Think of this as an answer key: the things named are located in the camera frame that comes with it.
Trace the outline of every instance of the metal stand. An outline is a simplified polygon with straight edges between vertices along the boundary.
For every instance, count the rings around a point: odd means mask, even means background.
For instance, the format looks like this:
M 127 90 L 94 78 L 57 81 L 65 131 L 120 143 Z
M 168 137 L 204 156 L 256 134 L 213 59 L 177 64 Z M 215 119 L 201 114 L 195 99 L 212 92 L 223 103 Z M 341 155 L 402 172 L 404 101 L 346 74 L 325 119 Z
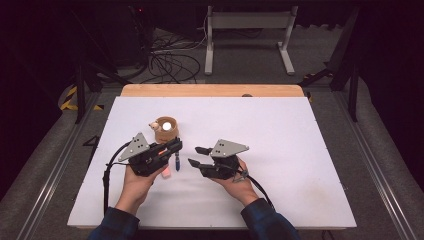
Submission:
M 286 28 L 283 42 L 278 42 L 278 49 L 284 62 L 284 67 L 288 75 L 294 75 L 294 68 L 287 52 L 287 45 L 293 30 L 294 21 L 297 15 L 297 6 L 292 7 L 287 12 L 213 12 L 212 6 L 208 6 L 208 41 L 206 49 L 205 74 L 212 74 L 213 50 L 212 40 L 213 29 L 226 28 Z
M 342 35 L 337 42 L 336 48 L 331 55 L 327 67 L 317 74 L 306 75 L 303 78 L 303 81 L 298 84 L 303 88 L 325 76 L 334 74 L 334 78 L 330 83 L 330 88 L 332 91 L 341 91 L 343 90 L 347 81 L 350 79 L 348 110 L 354 122 L 358 121 L 356 118 L 356 98 L 358 92 L 359 73 L 355 60 L 356 58 L 352 56 L 346 57 L 345 53 L 356 23 L 356 19 L 358 17 L 358 13 L 359 7 L 354 8 L 348 21 L 346 22 L 346 26 L 343 29 Z

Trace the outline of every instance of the gray carpet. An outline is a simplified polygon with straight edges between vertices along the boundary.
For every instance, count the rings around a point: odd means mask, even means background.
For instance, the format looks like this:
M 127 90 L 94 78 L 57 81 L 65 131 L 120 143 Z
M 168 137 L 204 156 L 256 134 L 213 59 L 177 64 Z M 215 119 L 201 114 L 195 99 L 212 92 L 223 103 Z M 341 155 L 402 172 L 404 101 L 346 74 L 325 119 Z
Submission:
M 215 37 L 214 69 L 211 76 L 205 76 L 205 47 L 174 53 L 188 54 L 200 64 L 199 82 L 212 83 L 263 83 L 291 84 L 302 80 L 304 74 L 322 70 L 337 42 L 341 29 L 328 31 L 311 27 L 293 30 L 288 51 L 296 74 L 287 76 L 276 42 L 283 36 L 281 30 L 263 31 L 258 38 L 247 39 L 232 32 L 219 33 Z M 185 67 L 194 70 L 191 60 L 181 60 Z M 146 72 L 133 79 L 138 83 L 149 79 Z M 401 239 L 395 224 L 383 202 L 380 192 L 364 164 L 363 153 L 340 106 L 337 93 L 326 88 L 330 79 L 322 79 L 307 88 L 312 94 L 311 106 L 327 144 L 334 166 L 351 205 L 358 227 L 332 231 L 335 239 Z M 85 239 L 90 230 L 66 226 L 74 199 L 84 178 L 91 154 L 90 147 L 82 146 L 93 136 L 101 136 L 114 97 L 121 87 L 116 83 L 106 84 L 96 104 L 105 109 L 90 111 L 81 134 L 76 139 L 69 163 L 53 197 L 33 233 L 33 239 Z M 34 151 L 19 177 L 0 204 L 0 239 L 16 239 L 37 196 L 47 181 L 54 164 L 60 157 L 76 119 L 75 111 L 64 111 L 38 148 Z M 372 107 L 366 85 L 360 82 L 358 95 L 358 126 L 394 194 L 399 200 L 417 239 L 424 239 L 424 194 L 409 174 L 402 158 L 390 139 L 375 109 Z M 299 231 L 302 239 L 320 239 L 321 231 Z M 143 239 L 223 239 L 233 236 L 245 237 L 244 232 L 209 231 L 145 231 Z

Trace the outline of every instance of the person's left hand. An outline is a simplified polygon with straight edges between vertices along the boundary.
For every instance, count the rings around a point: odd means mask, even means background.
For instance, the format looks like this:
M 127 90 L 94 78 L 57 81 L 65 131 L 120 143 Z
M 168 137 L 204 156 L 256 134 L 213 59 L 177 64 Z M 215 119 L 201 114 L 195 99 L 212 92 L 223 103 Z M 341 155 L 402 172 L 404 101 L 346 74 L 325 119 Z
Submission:
M 115 208 L 136 215 L 140 205 L 146 200 L 147 193 L 159 175 L 168 165 L 163 166 L 148 177 L 137 176 L 130 166 L 126 166 L 124 187 Z

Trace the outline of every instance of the black curtain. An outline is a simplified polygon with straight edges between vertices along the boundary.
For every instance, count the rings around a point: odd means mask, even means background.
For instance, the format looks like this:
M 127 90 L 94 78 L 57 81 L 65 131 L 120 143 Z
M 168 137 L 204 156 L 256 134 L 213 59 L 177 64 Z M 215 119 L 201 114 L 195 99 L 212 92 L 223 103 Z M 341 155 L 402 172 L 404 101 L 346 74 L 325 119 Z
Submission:
M 74 66 L 58 38 L 49 8 L 2 4 L 0 197 L 61 115 L 58 100 Z
M 422 4 L 392 3 L 360 62 L 372 102 L 409 171 L 424 190 L 424 16 Z

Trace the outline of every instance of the wooden edge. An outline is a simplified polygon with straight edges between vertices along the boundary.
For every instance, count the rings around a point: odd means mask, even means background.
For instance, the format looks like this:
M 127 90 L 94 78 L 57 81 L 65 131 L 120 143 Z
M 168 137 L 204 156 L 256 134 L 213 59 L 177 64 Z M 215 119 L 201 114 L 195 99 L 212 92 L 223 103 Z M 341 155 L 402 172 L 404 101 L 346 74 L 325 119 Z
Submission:
M 304 97 L 298 85 L 261 84 L 128 84 L 124 97 Z

